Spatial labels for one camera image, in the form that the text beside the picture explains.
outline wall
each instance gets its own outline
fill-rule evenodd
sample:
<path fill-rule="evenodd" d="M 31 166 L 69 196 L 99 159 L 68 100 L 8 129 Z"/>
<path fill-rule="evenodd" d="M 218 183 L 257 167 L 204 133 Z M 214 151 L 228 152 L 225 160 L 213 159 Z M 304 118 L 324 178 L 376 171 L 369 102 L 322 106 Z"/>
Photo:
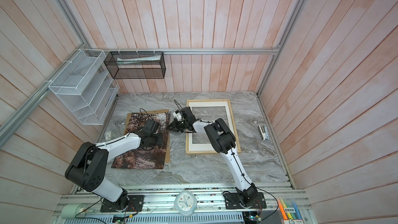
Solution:
<path fill-rule="evenodd" d="M 66 0 L 92 47 L 276 47 L 297 0 Z M 257 91 L 270 58 L 166 56 L 165 79 L 121 92 Z"/>
<path fill-rule="evenodd" d="M 398 222 L 397 2 L 308 0 L 261 95 L 319 223 Z"/>
<path fill-rule="evenodd" d="M 0 125 L 80 43 L 55 0 L 0 0 Z M 2 222 L 49 222 L 72 189 L 69 162 L 97 129 L 49 95 L 0 151 Z"/>

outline white wire basket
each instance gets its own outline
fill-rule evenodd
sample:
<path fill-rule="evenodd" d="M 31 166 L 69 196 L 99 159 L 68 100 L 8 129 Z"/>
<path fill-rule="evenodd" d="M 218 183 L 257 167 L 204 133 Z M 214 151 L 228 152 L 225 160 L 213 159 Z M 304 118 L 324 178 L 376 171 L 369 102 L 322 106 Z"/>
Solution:
<path fill-rule="evenodd" d="M 102 125 L 119 85 L 98 73 L 105 59 L 103 50 L 81 50 L 50 83 L 50 90 L 82 124 Z"/>

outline marble tabletop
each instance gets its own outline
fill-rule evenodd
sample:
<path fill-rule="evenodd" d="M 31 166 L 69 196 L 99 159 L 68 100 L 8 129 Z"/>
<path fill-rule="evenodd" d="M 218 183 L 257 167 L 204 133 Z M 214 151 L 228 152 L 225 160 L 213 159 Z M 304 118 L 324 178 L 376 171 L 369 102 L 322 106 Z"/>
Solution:
<path fill-rule="evenodd" d="M 177 109 L 174 99 L 182 107 L 188 99 L 230 99 L 241 147 L 240 160 L 253 182 L 285 182 L 288 177 L 271 140 L 262 141 L 258 126 L 264 125 L 254 92 L 199 92 L 199 93 L 130 93 L 120 94 L 107 126 L 111 138 L 123 135 L 127 114 L 147 111 Z M 195 108 L 193 113 L 203 120 L 223 118 L 220 109 Z M 186 155 L 186 135 L 170 133 L 171 162 L 163 169 L 113 169 L 107 164 L 106 176 L 120 186 L 179 183 L 233 183 L 233 177 L 224 159 L 219 155 Z M 203 137 L 193 142 L 207 143 Z"/>

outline blue marker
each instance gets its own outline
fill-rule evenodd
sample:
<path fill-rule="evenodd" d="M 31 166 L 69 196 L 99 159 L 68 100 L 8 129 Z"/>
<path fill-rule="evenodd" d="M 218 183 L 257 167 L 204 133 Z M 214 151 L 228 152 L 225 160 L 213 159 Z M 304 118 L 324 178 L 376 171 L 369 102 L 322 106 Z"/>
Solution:
<path fill-rule="evenodd" d="M 293 204 L 293 207 L 295 208 L 295 210 L 296 210 L 296 216 L 297 216 L 297 218 L 300 220 L 302 220 L 302 217 L 301 217 L 301 214 L 300 214 L 300 212 L 299 212 L 299 208 L 297 207 L 297 205 L 296 205 L 296 202 L 295 202 L 295 200 L 294 199 L 292 199 L 292 204 Z"/>

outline clock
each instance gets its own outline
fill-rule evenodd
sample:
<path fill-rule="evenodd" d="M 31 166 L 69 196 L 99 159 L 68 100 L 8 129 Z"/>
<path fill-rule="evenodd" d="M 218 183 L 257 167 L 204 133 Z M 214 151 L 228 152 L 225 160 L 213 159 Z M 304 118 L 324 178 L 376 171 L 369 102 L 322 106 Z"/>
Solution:
<path fill-rule="evenodd" d="M 174 201 L 176 210 L 186 217 L 195 211 L 196 205 L 197 200 L 195 195 L 187 190 L 181 191 Z"/>

